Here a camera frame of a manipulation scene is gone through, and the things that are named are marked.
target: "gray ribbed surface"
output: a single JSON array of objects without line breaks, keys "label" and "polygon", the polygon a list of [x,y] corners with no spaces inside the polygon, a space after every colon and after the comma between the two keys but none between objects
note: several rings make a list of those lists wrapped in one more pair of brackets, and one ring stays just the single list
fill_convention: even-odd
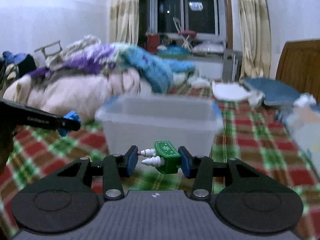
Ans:
[{"label": "gray ribbed surface", "polygon": [[61,236],[20,232],[14,240],[299,240],[292,232],[249,236],[224,225],[209,204],[188,199],[182,190],[129,191],[107,202],[83,228]]}]

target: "wooden headboard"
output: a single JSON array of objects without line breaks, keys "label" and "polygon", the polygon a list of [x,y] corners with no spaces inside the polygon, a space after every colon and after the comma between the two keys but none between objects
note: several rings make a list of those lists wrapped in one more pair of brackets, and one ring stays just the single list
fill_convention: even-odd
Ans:
[{"label": "wooden headboard", "polygon": [[287,42],[281,54],[276,80],[320,102],[320,40]]}]

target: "plastic bin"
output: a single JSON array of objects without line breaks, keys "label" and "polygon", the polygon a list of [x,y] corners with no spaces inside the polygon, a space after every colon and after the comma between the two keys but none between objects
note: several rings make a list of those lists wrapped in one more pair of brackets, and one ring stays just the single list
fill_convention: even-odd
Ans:
[{"label": "plastic bin", "polygon": [[95,119],[103,122],[111,154],[125,154],[131,145],[152,149],[156,141],[167,140],[193,156],[209,156],[223,127],[211,99],[175,95],[122,95],[105,103]]}]

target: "plaid bedsheet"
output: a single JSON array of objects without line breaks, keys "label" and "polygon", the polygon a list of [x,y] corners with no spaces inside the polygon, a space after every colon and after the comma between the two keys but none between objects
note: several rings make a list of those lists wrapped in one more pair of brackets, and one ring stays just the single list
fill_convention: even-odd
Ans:
[{"label": "plaid bedsheet", "polygon": [[[210,89],[173,89],[170,94],[212,97]],[[257,170],[295,190],[303,200],[303,217],[296,229],[306,240],[320,237],[320,179],[312,163],[298,150],[284,127],[274,121],[274,111],[252,109],[247,102],[218,102],[224,117],[221,135],[215,138],[211,157],[225,162],[240,158]],[[0,176],[0,226],[10,237],[18,228],[12,217],[10,203],[13,196],[28,183],[63,167],[67,163],[88,156],[92,161],[108,155],[108,147],[99,123],[84,125],[80,131],[60,137],[57,132],[26,127],[14,142],[14,152]],[[123,179],[124,190],[172,190],[190,192],[193,180],[181,174],[162,175],[157,172],[136,171]],[[223,178],[213,183],[214,193],[223,188]],[[94,178],[92,188],[102,193],[101,178]]]}]

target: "silver bolt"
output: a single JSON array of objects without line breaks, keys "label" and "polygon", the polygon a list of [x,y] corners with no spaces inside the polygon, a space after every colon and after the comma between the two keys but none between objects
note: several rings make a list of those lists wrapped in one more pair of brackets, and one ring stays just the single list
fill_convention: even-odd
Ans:
[{"label": "silver bolt", "polygon": [[196,197],[206,197],[207,195],[209,195],[209,192],[205,189],[196,189],[194,192],[193,192],[193,195],[195,195]]},{"label": "silver bolt", "polygon": [[108,197],[119,197],[121,195],[121,191],[115,188],[109,189],[106,191],[106,195]]}]

